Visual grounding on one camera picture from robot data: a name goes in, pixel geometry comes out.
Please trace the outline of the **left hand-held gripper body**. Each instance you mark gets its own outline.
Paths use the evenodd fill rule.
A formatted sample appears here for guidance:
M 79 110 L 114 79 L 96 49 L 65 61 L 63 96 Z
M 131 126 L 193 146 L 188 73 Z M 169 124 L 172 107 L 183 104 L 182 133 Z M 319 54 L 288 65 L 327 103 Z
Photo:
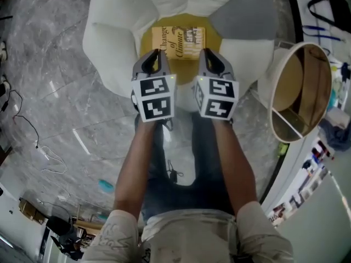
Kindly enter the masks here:
M 176 75 L 169 71 L 146 73 L 135 71 L 132 77 L 131 99 L 143 122 L 174 117 Z

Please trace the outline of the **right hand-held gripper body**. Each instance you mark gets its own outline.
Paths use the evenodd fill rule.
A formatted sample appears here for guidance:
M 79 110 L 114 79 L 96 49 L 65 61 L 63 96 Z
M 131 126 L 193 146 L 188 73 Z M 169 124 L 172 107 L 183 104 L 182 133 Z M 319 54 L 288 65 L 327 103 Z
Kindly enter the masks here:
M 239 100 L 239 82 L 229 71 L 199 72 L 194 78 L 192 93 L 191 112 L 197 111 L 204 118 L 231 119 Z

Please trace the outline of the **yellow book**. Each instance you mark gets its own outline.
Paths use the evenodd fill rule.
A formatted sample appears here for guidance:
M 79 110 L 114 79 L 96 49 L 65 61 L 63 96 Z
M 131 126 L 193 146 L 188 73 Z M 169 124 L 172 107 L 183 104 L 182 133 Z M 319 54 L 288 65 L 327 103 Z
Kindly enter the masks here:
M 153 27 L 152 48 L 165 52 L 168 60 L 197 60 L 206 45 L 204 27 Z

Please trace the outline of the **white flower-shaped seat cushion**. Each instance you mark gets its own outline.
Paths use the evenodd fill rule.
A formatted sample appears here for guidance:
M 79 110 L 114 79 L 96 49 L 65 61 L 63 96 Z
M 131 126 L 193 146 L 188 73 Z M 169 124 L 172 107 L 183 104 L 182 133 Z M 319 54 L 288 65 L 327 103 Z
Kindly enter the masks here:
M 133 65 L 160 26 L 204 27 L 205 47 L 230 62 L 243 96 L 272 62 L 278 14 L 272 0 L 91 0 L 83 51 L 108 90 L 131 95 Z

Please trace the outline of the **person's left forearm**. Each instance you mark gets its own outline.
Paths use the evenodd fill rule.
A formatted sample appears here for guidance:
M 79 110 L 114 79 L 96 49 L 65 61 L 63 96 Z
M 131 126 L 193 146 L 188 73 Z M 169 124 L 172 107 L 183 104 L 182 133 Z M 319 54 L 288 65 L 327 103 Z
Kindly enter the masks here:
M 139 122 L 115 188 L 114 210 L 139 218 L 143 204 L 156 122 Z

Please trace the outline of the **round wooden shelf drum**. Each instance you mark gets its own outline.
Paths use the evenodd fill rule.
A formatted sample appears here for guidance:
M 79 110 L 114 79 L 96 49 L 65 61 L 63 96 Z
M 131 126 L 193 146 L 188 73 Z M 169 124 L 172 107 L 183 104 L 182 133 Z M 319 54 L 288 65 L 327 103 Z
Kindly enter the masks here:
M 329 105 L 332 71 L 321 46 L 300 42 L 274 49 L 273 61 L 257 81 L 258 98 L 268 110 L 276 138 L 292 143 L 316 128 Z

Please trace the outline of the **person's blue jeans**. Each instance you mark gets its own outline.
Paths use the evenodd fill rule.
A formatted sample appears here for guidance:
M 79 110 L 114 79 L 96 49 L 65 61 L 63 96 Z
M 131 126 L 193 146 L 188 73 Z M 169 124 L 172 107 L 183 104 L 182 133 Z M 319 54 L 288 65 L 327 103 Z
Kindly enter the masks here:
M 156 124 L 148 184 L 141 209 L 144 221 L 161 213 L 182 209 L 214 209 L 234 213 L 224 183 L 213 123 L 198 113 L 192 113 L 191 120 L 195 180 L 189 186 L 174 184 L 168 177 L 162 124 Z

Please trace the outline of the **white window ledge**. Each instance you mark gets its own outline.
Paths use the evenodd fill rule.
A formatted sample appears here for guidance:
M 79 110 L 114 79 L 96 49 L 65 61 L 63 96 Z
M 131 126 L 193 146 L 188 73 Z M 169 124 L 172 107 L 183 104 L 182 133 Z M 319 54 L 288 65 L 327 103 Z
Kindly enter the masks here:
M 333 19 L 330 3 L 322 1 L 309 8 L 307 6 L 309 1 L 311 0 L 289 0 L 294 20 L 296 40 L 299 42 L 311 41 L 318 44 L 327 52 L 331 60 L 335 60 L 333 41 L 328 41 L 321 37 L 308 37 L 300 28 L 301 25 L 319 26 L 327 30 L 331 28 L 328 23 L 317 19 L 310 13 L 315 12 L 328 19 Z M 305 138 L 290 143 L 285 154 L 279 157 L 261 199 L 262 209 L 265 211 L 267 217 L 272 217 L 274 208 L 286 202 L 295 193 L 292 184 L 298 181 L 298 176 L 302 173 L 301 167 L 309 156 L 308 151 L 312 149 L 313 143 L 317 142 L 320 136 L 319 131 L 319 128 L 315 127 Z

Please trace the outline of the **teal plastic item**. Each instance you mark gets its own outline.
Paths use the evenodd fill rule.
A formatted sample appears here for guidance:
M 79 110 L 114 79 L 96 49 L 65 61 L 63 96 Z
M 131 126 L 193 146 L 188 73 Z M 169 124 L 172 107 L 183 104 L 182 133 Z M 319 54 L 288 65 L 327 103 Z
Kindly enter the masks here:
M 99 185 L 100 189 L 105 193 L 114 193 L 114 191 L 115 191 L 114 185 L 109 183 L 106 180 L 99 179 L 98 185 Z

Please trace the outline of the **cola bottle red cap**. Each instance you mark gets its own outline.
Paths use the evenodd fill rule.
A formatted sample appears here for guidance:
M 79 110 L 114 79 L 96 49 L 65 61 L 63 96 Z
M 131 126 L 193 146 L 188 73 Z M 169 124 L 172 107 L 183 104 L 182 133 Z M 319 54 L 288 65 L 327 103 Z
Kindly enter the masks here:
M 312 157 L 317 163 L 323 161 L 325 157 L 327 157 L 330 160 L 334 160 L 334 156 L 330 153 L 330 151 L 326 148 L 326 146 L 320 141 L 312 148 Z

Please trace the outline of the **white paper bag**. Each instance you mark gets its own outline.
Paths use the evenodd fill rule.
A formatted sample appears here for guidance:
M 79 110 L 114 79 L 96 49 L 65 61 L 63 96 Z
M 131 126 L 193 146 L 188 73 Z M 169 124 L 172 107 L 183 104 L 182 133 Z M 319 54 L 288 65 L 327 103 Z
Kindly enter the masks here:
M 325 118 L 334 126 L 341 129 L 346 129 L 351 121 L 350 115 L 345 113 L 343 110 L 333 107 L 326 112 Z

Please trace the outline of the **blue checked cloth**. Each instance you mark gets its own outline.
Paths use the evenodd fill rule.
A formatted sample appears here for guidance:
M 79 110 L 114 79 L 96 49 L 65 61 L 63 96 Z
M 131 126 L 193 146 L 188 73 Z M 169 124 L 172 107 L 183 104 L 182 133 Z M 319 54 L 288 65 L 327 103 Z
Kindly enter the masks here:
M 351 121 L 345 129 L 333 126 L 328 120 L 322 119 L 319 127 L 323 130 L 327 143 L 335 151 L 345 152 L 351 148 Z

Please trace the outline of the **black bag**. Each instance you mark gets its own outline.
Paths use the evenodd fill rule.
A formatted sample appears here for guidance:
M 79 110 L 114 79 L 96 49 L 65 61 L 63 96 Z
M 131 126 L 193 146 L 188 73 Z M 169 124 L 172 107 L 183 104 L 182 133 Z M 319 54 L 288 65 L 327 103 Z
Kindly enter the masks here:
M 333 20 L 311 10 L 313 5 L 323 1 L 328 1 L 330 3 Z M 308 2 L 307 8 L 315 18 L 351 34 L 351 10 L 346 0 L 311 0 Z

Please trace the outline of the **person's beige shirt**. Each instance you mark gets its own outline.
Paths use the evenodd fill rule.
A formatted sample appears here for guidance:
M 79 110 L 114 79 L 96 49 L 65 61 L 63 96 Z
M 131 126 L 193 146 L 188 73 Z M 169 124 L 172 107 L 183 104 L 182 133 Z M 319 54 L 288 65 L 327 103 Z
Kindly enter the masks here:
M 142 232 L 123 210 L 110 213 L 81 263 L 294 263 L 258 202 L 237 216 L 212 209 L 182 209 L 151 217 Z

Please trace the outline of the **grey roller blind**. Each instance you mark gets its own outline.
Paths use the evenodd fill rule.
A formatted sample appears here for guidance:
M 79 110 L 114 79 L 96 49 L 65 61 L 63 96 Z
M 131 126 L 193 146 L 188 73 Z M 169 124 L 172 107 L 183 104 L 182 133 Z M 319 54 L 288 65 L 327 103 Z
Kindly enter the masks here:
M 295 263 L 341 263 L 351 250 L 351 218 L 335 178 L 327 175 L 277 230 L 292 244 Z

